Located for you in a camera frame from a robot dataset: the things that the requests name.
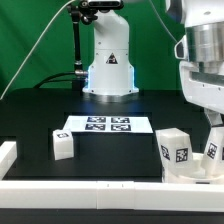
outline white block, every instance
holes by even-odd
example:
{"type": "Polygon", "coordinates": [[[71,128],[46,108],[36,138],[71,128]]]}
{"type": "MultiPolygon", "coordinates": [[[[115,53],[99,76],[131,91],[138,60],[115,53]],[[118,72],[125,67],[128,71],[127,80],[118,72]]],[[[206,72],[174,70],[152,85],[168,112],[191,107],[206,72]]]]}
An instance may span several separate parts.
{"type": "Polygon", "coordinates": [[[176,128],[156,131],[160,157],[164,169],[175,175],[186,175],[193,169],[190,137],[176,128]]]}
{"type": "Polygon", "coordinates": [[[16,142],[4,142],[0,147],[0,180],[3,179],[16,158],[16,142]]]}
{"type": "Polygon", "coordinates": [[[1,181],[0,208],[96,209],[96,181],[1,181]]]}
{"type": "Polygon", "coordinates": [[[201,166],[207,175],[224,175],[224,127],[211,129],[201,166]]]}
{"type": "Polygon", "coordinates": [[[133,209],[134,182],[98,182],[98,209],[133,209]]]}
{"type": "Polygon", "coordinates": [[[53,132],[53,146],[55,160],[74,157],[74,144],[71,131],[55,130],[53,132]]]}
{"type": "Polygon", "coordinates": [[[223,212],[224,188],[210,184],[135,183],[135,209],[223,212]]]}

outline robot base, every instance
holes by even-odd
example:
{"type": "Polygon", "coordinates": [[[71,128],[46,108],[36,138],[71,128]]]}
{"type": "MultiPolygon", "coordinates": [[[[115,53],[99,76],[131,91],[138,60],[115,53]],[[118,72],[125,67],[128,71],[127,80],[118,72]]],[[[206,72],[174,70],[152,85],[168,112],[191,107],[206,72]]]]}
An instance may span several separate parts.
{"type": "Polygon", "coordinates": [[[104,103],[122,103],[130,100],[137,100],[139,98],[139,92],[130,93],[127,95],[97,95],[94,93],[83,92],[83,96],[86,99],[104,102],[104,103]]]}

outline green backdrop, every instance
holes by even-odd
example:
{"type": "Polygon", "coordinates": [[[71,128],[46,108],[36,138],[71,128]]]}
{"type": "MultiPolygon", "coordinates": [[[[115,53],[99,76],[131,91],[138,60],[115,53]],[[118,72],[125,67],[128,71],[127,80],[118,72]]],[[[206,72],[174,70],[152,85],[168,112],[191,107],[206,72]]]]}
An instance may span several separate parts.
{"type": "MultiPolygon", "coordinates": [[[[162,19],[179,40],[184,28],[165,14],[165,0],[153,0],[162,19]]],[[[67,0],[0,1],[0,92],[28,54],[53,15],[67,0]]],[[[174,42],[164,31],[150,4],[145,0],[127,3],[118,14],[130,25],[130,62],[135,67],[140,89],[179,89],[179,61],[173,53],[174,42]]],[[[42,79],[73,70],[73,33],[67,10],[51,26],[10,91],[30,88],[42,79]]],[[[81,24],[82,61],[85,68],[93,60],[93,26],[81,24]]],[[[69,88],[70,84],[57,84],[69,88]]]]}

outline black cable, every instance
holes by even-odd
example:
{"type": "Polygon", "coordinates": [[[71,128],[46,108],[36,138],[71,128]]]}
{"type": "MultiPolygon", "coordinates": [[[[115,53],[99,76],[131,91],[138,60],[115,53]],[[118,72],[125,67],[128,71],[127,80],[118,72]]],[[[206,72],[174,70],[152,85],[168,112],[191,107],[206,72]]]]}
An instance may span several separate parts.
{"type": "Polygon", "coordinates": [[[75,75],[75,72],[63,72],[63,73],[58,73],[58,74],[49,76],[46,79],[42,80],[41,82],[37,83],[33,88],[38,89],[38,88],[40,88],[40,86],[42,86],[47,81],[50,81],[51,79],[55,79],[58,77],[66,76],[66,75],[75,75]]]}
{"type": "Polygon", "coordinates": [[[72,82],[75,79],[59,79],[59,80],[48,80],[46,82],[42,82],[42,84],[38,87],[40,88],[42,85],[46,84],[46,83],[53,83],[53,82],[72,82]]]}

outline warning label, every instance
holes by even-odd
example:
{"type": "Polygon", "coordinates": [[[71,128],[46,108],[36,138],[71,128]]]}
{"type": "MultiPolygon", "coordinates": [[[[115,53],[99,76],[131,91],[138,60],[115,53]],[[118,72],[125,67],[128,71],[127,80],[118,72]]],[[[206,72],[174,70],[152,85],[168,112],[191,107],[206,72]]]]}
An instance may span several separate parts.
{"type": "Polygon", "coordinates": [[[116,59],[116,57],[114,56],[113,53],[110,55],[110,57],[108,58],[106,63],[107,64],[118,64],[117,59],[116,59]]]}

